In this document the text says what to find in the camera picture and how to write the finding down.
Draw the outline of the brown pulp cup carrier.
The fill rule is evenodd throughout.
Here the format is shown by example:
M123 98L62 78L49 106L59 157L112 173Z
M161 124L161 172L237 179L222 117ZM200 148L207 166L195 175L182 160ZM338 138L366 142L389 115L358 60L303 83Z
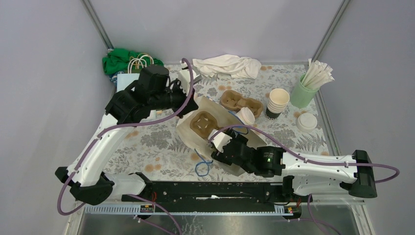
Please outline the brown pulp cup carrier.
M216 118L206 111L199 112L190 121L190 128L204 140L209 139L212 131L220 129Z

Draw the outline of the white coffee lid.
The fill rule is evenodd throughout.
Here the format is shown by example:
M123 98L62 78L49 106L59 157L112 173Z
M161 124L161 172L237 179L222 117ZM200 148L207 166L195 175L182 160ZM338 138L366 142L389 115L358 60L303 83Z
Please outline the white coffee lid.
M255 116L253 112L248 107L242 107L237 113L236 116L241 120L244 125L252 126L255 122Z

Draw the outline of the blue checkered paper bag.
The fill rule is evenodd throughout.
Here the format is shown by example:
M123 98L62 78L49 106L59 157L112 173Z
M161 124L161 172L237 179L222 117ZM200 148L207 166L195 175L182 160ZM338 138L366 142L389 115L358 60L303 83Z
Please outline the blue checkered paper bag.
M206 160L212 160L211 155L217 150L223 153L225 146L231 143L231 134L216 133L229 125L237 125L232 130L237 134L242 132L248 147L256 149L267 145L254 131L241 127L242 121L217 102L203 95L194 101L198 109L179 119L176 132L187 147L195 149Z

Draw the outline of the stack of black paper cups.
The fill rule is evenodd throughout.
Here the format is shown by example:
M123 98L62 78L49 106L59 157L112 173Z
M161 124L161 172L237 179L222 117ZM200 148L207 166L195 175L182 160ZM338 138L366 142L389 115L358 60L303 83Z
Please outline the stack of black paper cups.
M276 119L284 112L290 101L289 93L284 89L273 89L269 93L267 107L265 111L266 117Z

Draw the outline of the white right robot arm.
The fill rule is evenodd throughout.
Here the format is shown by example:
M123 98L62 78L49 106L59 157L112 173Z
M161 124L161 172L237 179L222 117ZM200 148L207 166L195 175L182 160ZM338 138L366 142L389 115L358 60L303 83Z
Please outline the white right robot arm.
M228 130L210 138L215 151L212 158L248 174L264 178L283 178L281 197L288 202L299 196L346 191L359 198L375 198L377 190L364 150L345 156L319 156L290 153L281 147L249 147L248 139Z

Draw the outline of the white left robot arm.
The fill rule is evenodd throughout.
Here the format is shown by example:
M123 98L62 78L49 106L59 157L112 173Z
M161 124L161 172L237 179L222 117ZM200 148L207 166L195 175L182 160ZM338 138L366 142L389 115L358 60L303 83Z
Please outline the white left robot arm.
M154 125L152 111L172 110L173 116L198 109L194 101L195 72L183 65L176 79L166 67L152 65L133 74L133 81L116 92L105 108L101 123L83 152L69 166L57 168L56 177L77 200L98 205L109 198L133 194L146 201L152 189L138 173L114 175L104 167L135 127Z

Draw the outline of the light blue paper bag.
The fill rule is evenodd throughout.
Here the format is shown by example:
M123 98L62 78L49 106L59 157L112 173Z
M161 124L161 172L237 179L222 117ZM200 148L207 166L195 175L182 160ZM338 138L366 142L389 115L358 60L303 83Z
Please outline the light blue paper bag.
M139 73L121 73L117 75L116 92L126 89L133 81L139 79Z

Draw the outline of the stack of white lids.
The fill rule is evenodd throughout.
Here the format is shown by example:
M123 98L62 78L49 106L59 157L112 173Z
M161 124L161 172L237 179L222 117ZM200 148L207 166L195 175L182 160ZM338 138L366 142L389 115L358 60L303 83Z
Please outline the stack of white lids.
M310 113L301 114L296 120L297 128L305 133L313 131L318 124L317 118Z

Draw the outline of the floral tablecloth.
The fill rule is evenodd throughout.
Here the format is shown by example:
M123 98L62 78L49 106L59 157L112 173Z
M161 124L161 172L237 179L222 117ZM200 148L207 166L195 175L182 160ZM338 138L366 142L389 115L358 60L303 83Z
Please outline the floral tablecloth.
M234 90L245 97L267 103L269 92L275 88L290 92L305 73L303 65L262 66L257 78L227 78L223 75L202 77L195 84L195 91L214 101L219 101L224 91ZM318 117L315 102L298 109L288 105L283 114L271 120L261 114L254 127L257 134L266 132L291 150L315 155L332 155L330 144L321 122L305 133L296 127L296 119L310 113ZM211 181L211 182L263 182L264 178L244 173L234 176L218 164L206 165L199 151L188 148L179 138L175 128L177 118L161 124L138 127L128 134L118 146L104 170L112 174L142 172L152 181Z

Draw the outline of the stack of brown cup carriers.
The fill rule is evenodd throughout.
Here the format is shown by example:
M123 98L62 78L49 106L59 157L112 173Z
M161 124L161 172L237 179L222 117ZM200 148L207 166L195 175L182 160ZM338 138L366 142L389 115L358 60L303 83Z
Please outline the stack of brown cup carriers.
M258 118L264 109L261 101L249 97L246 98L234 90L225 91L220 98L220 104L227 110L236 112L244 107L249 108L255 118Z

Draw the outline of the green cloth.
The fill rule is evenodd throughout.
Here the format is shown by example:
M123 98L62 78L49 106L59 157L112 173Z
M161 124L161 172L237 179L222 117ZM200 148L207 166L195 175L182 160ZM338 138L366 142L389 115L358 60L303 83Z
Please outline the green cloth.
M143 65L164 65L161 60L150 56L148 53L124 48L113 48L108 50L107 55L102 58L103 71L106 75L113 75L116 72L127 70L129 62L134 58L142 58L145 61Z

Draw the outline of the white cloth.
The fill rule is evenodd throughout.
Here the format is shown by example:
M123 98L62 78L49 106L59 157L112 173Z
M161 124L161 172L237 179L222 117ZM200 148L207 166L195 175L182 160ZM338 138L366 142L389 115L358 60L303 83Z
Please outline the white cloth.
M231 78L256 79L262 64L251 57L239 57L224 54L221 56L192 60L194 67L204 76L214 77L219 74L230 75Z

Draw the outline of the green straw holder cup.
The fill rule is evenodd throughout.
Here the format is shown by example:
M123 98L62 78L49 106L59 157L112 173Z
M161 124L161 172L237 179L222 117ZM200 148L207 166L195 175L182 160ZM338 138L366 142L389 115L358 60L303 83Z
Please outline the green straw holder cup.
M302 84L304 77L305 74L298 79L293 91L290 94L290 103L299 109L307 107L319 90L306 88Z

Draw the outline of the bundle of white wrapped straws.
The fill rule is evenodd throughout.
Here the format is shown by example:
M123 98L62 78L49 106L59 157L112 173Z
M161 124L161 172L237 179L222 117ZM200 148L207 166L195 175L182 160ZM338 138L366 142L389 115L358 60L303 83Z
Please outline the bundle of white wrapped straws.
M332 71L333 68L327 63L308 59L308 70L300 79L300 84L310 90L319 89L322 85L335 80Z

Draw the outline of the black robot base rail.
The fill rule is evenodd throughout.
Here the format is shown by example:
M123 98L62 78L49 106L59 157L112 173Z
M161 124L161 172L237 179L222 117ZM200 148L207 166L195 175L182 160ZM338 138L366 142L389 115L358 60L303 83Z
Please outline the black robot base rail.
M123 202L155 202L169 212L271 212L275 206L306 203L307 196L294 194L291 177L282 183L151 181L138 198L123 195Z

